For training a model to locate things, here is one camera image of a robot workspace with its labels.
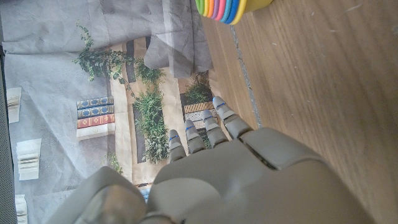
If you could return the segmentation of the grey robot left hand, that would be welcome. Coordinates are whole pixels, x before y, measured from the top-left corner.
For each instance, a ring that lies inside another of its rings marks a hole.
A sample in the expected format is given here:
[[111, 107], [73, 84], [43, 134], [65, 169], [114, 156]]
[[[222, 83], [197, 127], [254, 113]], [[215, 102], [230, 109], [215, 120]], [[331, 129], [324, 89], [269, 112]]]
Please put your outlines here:
[[187, 146], [169, 133], [170, 162], [143, 196], [102, 167], [50, 223], [372, 223], [359, 200], [315, 151], [271, 128], [252, 129], [220, 97], [220, 120], [203, 122], [207, 149], [191, 121]]

